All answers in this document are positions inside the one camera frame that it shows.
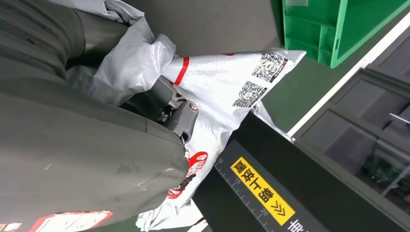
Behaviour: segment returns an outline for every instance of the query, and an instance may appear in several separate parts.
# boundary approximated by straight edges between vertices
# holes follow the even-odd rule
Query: red label
[[[206,160],[208,159],[208,153],[204,151],[200,151],[196,153],[194,156],[192,156],[188,160],[188,173],[187,176],[185,177],[184,181],[176,187],[168,190],[167,197],[169,199],[175,199],[179,197],[182,193],[183,190],[188,186],[188,184],[191,182],[191,180],[196,177],[196,174],[202,169],[202,167],[205,165]]]
[[[51,214],[37,220],[29,232],[78,232],[99,226],[112,216],[110,211]]]

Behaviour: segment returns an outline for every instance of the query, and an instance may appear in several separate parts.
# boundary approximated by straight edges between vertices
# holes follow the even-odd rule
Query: bolt
[[[190,158],[190,152],[185,150],[184,157],[185,157],[185,159],[189,159]]]
[[[195,103],[193,103],[193,102],[190,101],[190,102],[188,103],[188,106],[190,107],[190,109],[191,109],[192,111],[194,111],[194,112],[198,111],[198,107],[196,106]]]

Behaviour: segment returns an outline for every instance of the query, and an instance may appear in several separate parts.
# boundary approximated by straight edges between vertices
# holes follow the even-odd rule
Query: white plastic bag
[[[184,207],[175,207],[164,202],[155,211],[138,216],[137,227],[141,231],[161,230],[176,227],[187,227],[203,218],[192,199]]]
[[[159,217],[158,211],[165,207],[186,207],[185,203],[211,170],[232,132],[304,55],[304,51],[269,49],[177,58],[168,65],[162,75],[175,83],[182,96],[197,104],[199,114],[192,138],[186,143],[191,155],[187,177],[180,186],[168,191],[167,199],[159,208],[140,214],[137,226],[142,231],[164,229],[165,224],[169,228],[168,221],[173,218]],[[261,107],[263,105],[256,109],[257,114]],[[151,226],[147,218],[152,219]]]
[[[63,6],[98,15],[119,23],[133,24],[144,16],[144,12],[135,9],[121,0],[48,0]]]
[[[121,105],[134,94],[151,89],[172,61],[175,50],[176,46],[165,35],[155,39],[142,17],[104,57],[93,77],[67,75],[67,83],[93,98]],[[74,73],[86,71],[85,67],[74,69]]]
[[[286,132],[282,131],[279,127],[277,127],[273,123],[262,101],[259,101],[258,103],[256,103],[256,105],[252,108],[251,112],[255,116],[257,116],[257,118],[259,118],[262,122],[264,122],[266,125],[270,126],[270,128],[272,128],[278,134],[282,135],[282,137],[287,139],[289,142],[291,142],[292,144],[295,142],[294,138],[290,137]]]

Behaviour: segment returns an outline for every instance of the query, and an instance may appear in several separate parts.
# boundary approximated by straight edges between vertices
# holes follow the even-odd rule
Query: green bin
[[[336,67],[410,0],[282,0],[285,47]]]

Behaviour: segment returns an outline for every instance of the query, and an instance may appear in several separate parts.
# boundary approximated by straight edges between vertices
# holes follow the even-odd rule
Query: printed label
[[[37,220],[29,232],[77,232],[100,225],[112,216],[110,211],[51,214]]]
[[[290,205],[243,157],[239,158],[231,169],[279,225],[283,226],[295,214]]]
[[[288,59],[272,51],[262,52],[261,60],[252,76],[272,83],[285,67]]]
[[[192,156],[188,160],[188,173],[187,176],[185,177],[184,181],[176,187],[168,190],[167,193],[167,198],[169,199],[175,199],[179,197],[182,193],[182,191],[185,190],[185,188],[188,186],[188,184],[191,182],[191,180],[196,177],[196,174],[202,169],[202,167],[205,165],[206,160],[208,159],[208,153],[204,151],[200,151],[196,153],[194,156]]]
[[[239,92],[238,98],[232,106],[251,108],[267,90],[268,89],[263,86],[247,81],[245,85],[242,86],[242,90]]]
[[[296,219],[295,221],[291,221],[290,226],[288,227],[288,230],[290,232],[303,232],[305,229],[303,228],[303,225],[299,222],[299,219]]]

